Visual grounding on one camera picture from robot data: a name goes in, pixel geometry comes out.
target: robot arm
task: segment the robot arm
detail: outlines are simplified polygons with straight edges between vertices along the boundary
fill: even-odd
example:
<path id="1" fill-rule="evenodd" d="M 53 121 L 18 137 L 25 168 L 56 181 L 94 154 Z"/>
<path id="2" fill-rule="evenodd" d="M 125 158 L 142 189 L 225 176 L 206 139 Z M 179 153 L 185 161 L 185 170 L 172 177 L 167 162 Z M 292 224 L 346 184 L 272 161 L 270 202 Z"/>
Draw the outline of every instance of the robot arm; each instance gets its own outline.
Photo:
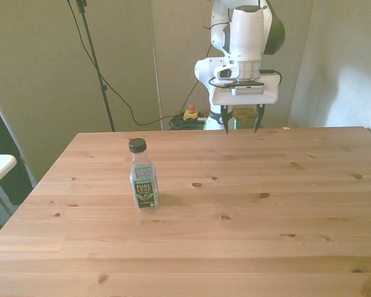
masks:
<path id="1" fill-rule="evenodd" d="M 233 10 L 232 21 L 229 10 Z M 211 43 L 224 57 L 201 60 L 195 75 L 209 91 L 207 129 L 226 129 L 233 105 L 257 105 L 255 131 L 265 104 L 278 99 L 280 76 L 261 74 L 263 54 L 284 43 L 284 27 L 268 0 L 216 0 L 211 15 Z"/>

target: wood grain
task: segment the wood grain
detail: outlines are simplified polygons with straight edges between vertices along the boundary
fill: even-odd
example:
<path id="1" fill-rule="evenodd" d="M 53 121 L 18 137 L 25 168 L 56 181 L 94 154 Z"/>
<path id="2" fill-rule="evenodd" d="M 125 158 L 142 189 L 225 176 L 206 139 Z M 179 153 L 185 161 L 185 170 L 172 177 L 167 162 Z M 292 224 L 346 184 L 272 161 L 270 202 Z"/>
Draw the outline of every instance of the wood grain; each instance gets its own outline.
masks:
<path id="1" fill-rule="evenodd" d="M 132 200 L 136 137 L 157 209 Z M 79 134 L 0 231 L 3 296 L 371 297 L 371 133 Z"/>

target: wood knot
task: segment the wood knot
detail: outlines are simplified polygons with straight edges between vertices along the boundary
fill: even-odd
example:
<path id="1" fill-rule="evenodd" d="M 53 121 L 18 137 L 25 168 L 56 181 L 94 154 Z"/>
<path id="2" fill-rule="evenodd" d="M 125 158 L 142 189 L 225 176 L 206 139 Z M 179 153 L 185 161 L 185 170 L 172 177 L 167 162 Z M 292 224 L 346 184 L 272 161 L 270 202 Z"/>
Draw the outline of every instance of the wood knot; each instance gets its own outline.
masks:
<path id="1" fill-rule="evenodd" d="M 107 281 L 107 279 L 109 278 L 108 275 L 102 275 L 99 280 L 98 280 L 98 283 L 104 283 L 105 281 Z"/>
<path id="2" fill-rule="evenodd" d="M 297 168 L 297 169 L 300 169 L 300 170 L 305 170 L 305 167 L 303 167 L 302 165 L 298 164 L 297 162 L 290 162 L 290 165 Z"/>

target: black cable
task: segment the black cable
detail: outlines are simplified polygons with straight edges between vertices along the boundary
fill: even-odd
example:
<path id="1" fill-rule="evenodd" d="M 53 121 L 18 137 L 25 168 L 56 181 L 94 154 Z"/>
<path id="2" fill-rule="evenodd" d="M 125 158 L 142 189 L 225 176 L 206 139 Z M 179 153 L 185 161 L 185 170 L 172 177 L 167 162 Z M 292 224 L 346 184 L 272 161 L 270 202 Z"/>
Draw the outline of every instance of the black cable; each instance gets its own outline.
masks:
<path id="1" fill-rule="evenodd" d="M 84 51 L 86 52 L 86 54 L 87 54 L 87 56 L 89 57 L 89 60 L 91 61 L 91 63 L 93 64 L 93 66 L 96 68 L 96 65 L 95 65 L 95 63 L 93 62 L 93 59 L 92 59 L 92 57 L 90 56 L 90 54 L 89 54 L 89 52 L 88 52 L 88 50 L 87 50 L 87 48 L 85 47 L 85 45 L 84 45 L 84 42 L 83 42 L 83 40 L 82 40 L 82 36 L 81 36 L 81 31 L 80 31 L 80 27 L 79 27 L 79 23 L 77 22 L 77 19 L 76 19 L 76 17 L 75 17 L 75 14 L 74 14 L 74 11 L 73 11 L 73 8 L 72 8 L 72 6 L 71 6 L 71 4 L 70 4 L 70 1 L 69 0 L 67 0 L 67 3 L 68 3 L 68 5 L 69 5 L 69 7 L 70 7 L 70 10 L 71 10 L 71 12 L 72 12 L 72 15 L 73 15 L 73 18 L 74 18 L 74 22 L 75 22 L 75 25 L 77 26 L 77 31 L 78 31 L 78 33 L 79 33 L 79 37 L 80 37 L 80 41 L 81 41 L 81 45 L 82 45 L 82 47 L 84 48 Z M 209 47 L 209 49 L 208 49 L 208 52 L 207 52 L 207 54 L 206 54 L 206 58 L 209 56 L 209 52 L 210 52 L 210 50 L 211 50 L 211 47 L 212 47 L 213 45 L 210 45 L 210 47 Z M 128 104 L 128 102 L 126 102 L 125 101 L 125 99 L 123 99 L 123 97 L 120 95 L 120 94 L 118 94 L 118 92 L 117 91 L 115 91 L 115 89 L 108 83 L 108 81 L 103 77 L 103 75 L 101 75 L 100 74 L 100 76 L 101 76 L 101 78 L 103 79 L 103 81 L 107 84 L 107 86 L 126 104 L 126 106 L 128 106 L 128 108 L 129 108 L 129 110 L 130 110 L 130 114 L 131 114 L 131 116 L 132 116 L 132 119 L 134 120 L 134 122 L 136 123 L 136 125 L 138 125 L 138 126 L 147 126 L 147 125 L 151 125 L 151 124 L 154 124 L 154 123 L 156 123 L 156 122 L 159 122 L 159 121 L 161 121 L 162 119 L 166 119 L 166 118 L 175 118 L 176 116 L 164 116 L 164 117 L 162 117 L 162 118 L 160 118 L 160 119 L 157 119 L 156 121 L 152 121 L 152 122 L 150 122 L 150 123 L 146 123 L 146 124 L 139 124 L 137 121 L 136 121 L 136 119 L 135 119 L 135 117 L 134 117 L 134 112 L 133 112 L 133 109 L 132 109 L 132 107 L 130 107 L 130 105 Z M 190 98 L 190 96 L 191 96 L 191 94 L 192 94 L 192 92 L 195 90 L 195 88 L 196 88 L 196 86 L 197 86 L 197 84 L 199 83 L 199 80 L 197 80 L 197 82 L 195 83 L 195 85 L 194 85 L 194 87 L 192 88 L 192 90 L 191 90 L 191 92 L 188 94 L 188 96 L 187 96 L 187 98 L 185 99 L 185 102 L 184 102 L 184 104 L 183 104 L 183 106 L 182 106 L 182 108 L 181 108 L 181 110 L 180 110 L 180 113 L 182 112 L 182 110 L 183 110 L 183 108 L 185 107 L 185 105 L 186 105 L 186 103 L 187 103 L 187 101 L 188 101 L 188 99 Z"/>
<path id="2" fill-rule="evenodd" d="M 87 48 L 85 47 L 85 45 L 84 45 L 84 42 L 83 42 L 83 40 L 82 40 L 82 36 L 81 36 L 81 31 L 80 31 L 80 27 L 79 27 L 79 23 L 77 22 L 77 19 L 76 19 L 76 17 L 75 17 L 75 14 L 74 14 L 74 11 L 73 11 L 73 8 L 72 8 L 72 6 L 71 6 L 71 4 L 70 4 L 70 1 L 69 0 L 67 0 L 67 3 L 68 3 L 68 5 L 69 5 L 69 7 L 70 7 L 70 10 L 71 10 L 71 12 L 72 12 L 72 15 L 73 15 L 73 18 L 74 18 L 74 21 L 75 21 L 75 25 L 77 26 L 77 31 L 78 31 L 78 33 L 79 33 L 79 37 L 80 37 L 80 41 L 81 41 L 81 44 L 82 44 L 82 47 L 84 48 L 84 51 L 86 52 L 86 54 L 88 55 L 88 57 L 89 57 L 89 60 L 91 61 L 91 63 L 93 64 L 93 66 L 95 67 L 95 69 L 97 69 L 98 70 L 98 68 L 97 68 L 97 66 L 95 65 L 95 63 L 93 62 L 93 59 L 92 59 L 92 57 L 91 57 L 91 55 L 89 54 L 89 52 L 88 52 L 88 50 L 87 50 Z M 118 94 L 117 93 L 117 91 L 115 91 L 115 89 L 113 89 L 113 87 L 107 82 L 107 80 L 103 77 L 103 75 L 101 75 L 100 74 L 100 76 L 101 76 L 101 78 L 103 79 L 103 81 L 107 84 L 107 86 L 126 104 L 126 106 L 128 106 L 128 108 L 129 108 L 129 110 L 130 110 L 130 114 L 131 114 L 131 116 L 132 116 L 132 119 L 134 120 L 134 122 L 136 123 L 136 125 L 138 125 L 138 126 L 147 126 L 147 125 L 151 125 L 151 124 L 154 124 L 154 123 L 156 123 L 156 122 L 159 122 L 159 121 L 161 121 L 162 119 L 166 119 L 166 118 L 173 118 L 173 117 L 175 117 L 175 116 L 164 116 L 163 118 L 160 118 L 160 119 L 157 119 L 156 121 L 152 121 L 152 122 L 150 122 L 150 123 L 146 123 L 146 124 L 139 124 L 137 121 L 136 121 L 136 119 L 135 119 L 135 117 L 134 117 L 134 112 L 133 112 L 133 109 L 132 109 L 132 107 L 130 107 L 130 105 L 128 104 L 128 102 L 126 102 L 125 101 L 125 99 L 123 99 L 123 97 L 121 97 L 121 95 L 120 94 Z"/>
<path id="3" fill-rule="evenodd" d="M 87 33 L 89 45 L 90 45 L 90 48 L 91 48 L 91 52 L 92 52 L 92 56 L 93 56 L 93 62 L 94 62 L 93 64 L 94 64 L 96 72 L 98 74 L 100 91 L 101 91 L 102 96 L 103 96 L 104 105 L 106 107 L 107 115 L 108 115 L 108 118 L 109 118 L 109 121 L 110 121 L 111 130 L 113 132 L 115 132 L 116 128 L 114 127 L 114 122 L 113 122 L 113 118 L 111 116 L 109 101 L 107 99 L 107 94 L 106 94 L 107 86 L 103 85 L 102 76 L 101 76 L 101 73 L 100 73 L 100 70 L 99 70 L 98 60 L 97 60 L 96 55 L 95 55 L 95 50 L 93 49 L 93 43 L 92 43 L 92 38 L 91 38 L 91 35 L 90 35 L 90 32 L 89 32 L 88 24 L 87 24 L 87 19 L 85 18 L 84 4 L 86 5 L 85 0 L 83 0 L 83 1 L 82 0 L 77 0 L 77 6 L 79 8 L 79 12 L 81 13 L 82 20 L 84 22 L 85 31 Z"/>
<path id="4" fill-rule="evenodd" d="M 216 85 L 212 81 L 215 80 L 216 77 L 213 77 L 212 79 L 209 80 L 209 84 L 216 87 L 216 88 L 230 88 L 230 87 L 223 87 L 222 85 Z"/>
<path id="5" fill-rule="evenodd" d="M 209 57 L 209 52 L 210 52 L 212 46 L 213 46 L 213 45 L 210 45 L 210 46 L 209 46 L 208 52 L 206 53 L 206 58 Z M 192 92 L 195 90 L 195 88 L 196 88 L 196 86 L 197 86 L 198 83 L 199 83 L 199 80 L 197 80 L 197 82 L 195 83 L 195 85 L 194 85 L 194 87 L 192 88 L 191 92 L 188 94 L 187 98 L 185 99 L 185 102 L 184 102 L 183 106 L 181 107 L 179 114 L 182 113 L 183 108 L 185 107 L 185 105 L 186 105 L 188 99 L 190 98 Z"/>
<path id="6" fill-rule="evenodd" d="M 179 113 L 177 116 L 172 118 L 169 122 L 172 130 L 198 130 L 201 129 L 204 125 L 204 121 L 198 121 L 198 119 L 186 119 L 183 120 L 184 112 Z M 198 113 L 198 117 L 203 117 L 202 113 Z"/>
<path id="7" fill-rule="evenodd" d="M 229 24 L 229 22 L 214 24 L 214 25 L 211 26 L 210 28 L 203 26 L 203 28 L 208 29 L 208 30 L 211 30 L 211 28 L 213 28 L 214 26 L 225 25 L 225 24 Z"/>
<path id="8" fill-rule="evenodd" d="M 209 53 L 210 53 L 210 50 L 211 50 L 211 47 L 212 47 L 212 46 L 213 46 L 213 45 L 210 45 L 209 50 L 208 50 L 208 53 L 206 54 L 206 58 L 209 57 Z"/>
<path id="9" fill-rule="evenodd" d="M 260 73 L 261 73 L 261 74 L 274 74 L 274 73 L 277 73 L 277 74 L 279 74 L 279 76 L 280 76 L 279 84 L 282 83 L 283 76 L 282 76 L 282 73 L 280 73 L 279 71 L 276 71 L 276 70 L 274 70 L 274 69 L 269 69 L 269 70 L 261 69 L 261 70 L 260 70 Z"/>

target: wall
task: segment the wall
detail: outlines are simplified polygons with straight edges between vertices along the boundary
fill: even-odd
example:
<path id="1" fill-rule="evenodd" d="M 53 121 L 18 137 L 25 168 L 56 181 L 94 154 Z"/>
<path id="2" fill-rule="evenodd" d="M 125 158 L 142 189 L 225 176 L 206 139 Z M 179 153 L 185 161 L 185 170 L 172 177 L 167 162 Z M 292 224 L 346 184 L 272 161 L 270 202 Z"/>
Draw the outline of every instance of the wall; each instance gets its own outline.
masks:
<path id="1" fill-rule="evenodd" d="M 88 0 L 86 16 L 102 74 L 140 122 L 159 118 L 149 0 Z M 118 131 L 160 128 L 136 126 L 108 97 Z M 76 133 L 110 131 L 66 1 L 0 1 L 0 112 L 37 180 Z"/>
<path id="2" fill-rule="evenodd" d="M 197 81 L 194 66 L 204 59 L 210 46 L 213 1 L 151 0 L 153 36 L 161 110 L 163 115 L 179 111 Z M 286 41 L 274 56 L 264 56 L 262 67 L 276 69 L 283 75 L 279 100 L 266 108 L 263 125 L 282 127 L 286 124 L 296 87 L 302 52 L 307 38 L 314 0 L 271 0 L 276 14 L 286 27 Z M 214 48 L 210 56 L 222 56 Z M 209 109 L 208 92 L 198 84 L 189 103 Z"/>
<path id="3" fill-rule="evenodd" d="M 290 126 L 371 129 L 371 0 L 317 0 Z"/>

